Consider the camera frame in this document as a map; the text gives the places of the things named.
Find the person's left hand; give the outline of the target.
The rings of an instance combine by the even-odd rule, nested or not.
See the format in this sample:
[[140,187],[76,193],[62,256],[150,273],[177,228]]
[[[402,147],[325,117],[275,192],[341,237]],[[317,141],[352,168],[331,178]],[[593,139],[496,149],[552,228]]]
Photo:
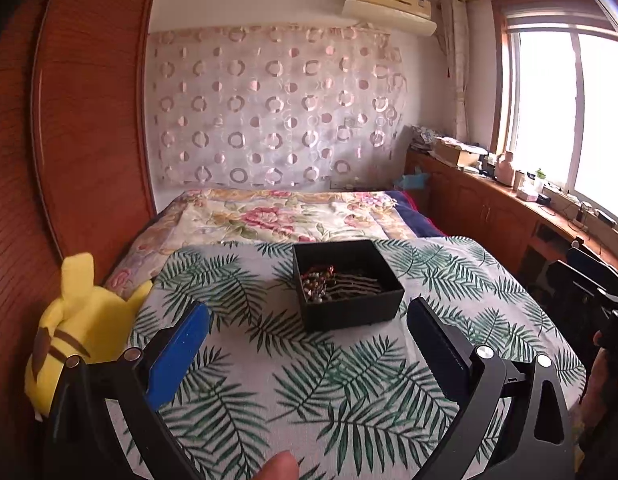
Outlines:
[[254,475],[253,480],[298,480],[299,465],[289,451],[275,454]]

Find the person's right hand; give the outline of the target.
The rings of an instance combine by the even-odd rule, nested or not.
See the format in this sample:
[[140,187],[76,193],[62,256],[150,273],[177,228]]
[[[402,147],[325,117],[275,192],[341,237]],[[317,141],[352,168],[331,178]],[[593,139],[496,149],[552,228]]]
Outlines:
[[598,330],[594,334],[594,345],[599,348],[599,351],[582,398],[582,412],[590,419],[600,418],[606,411],[606,403],[603,399],[604,390],[618,390],[618,375],[616,378],[612,377],[611,353],[602,346],[601,341],[602,333]]

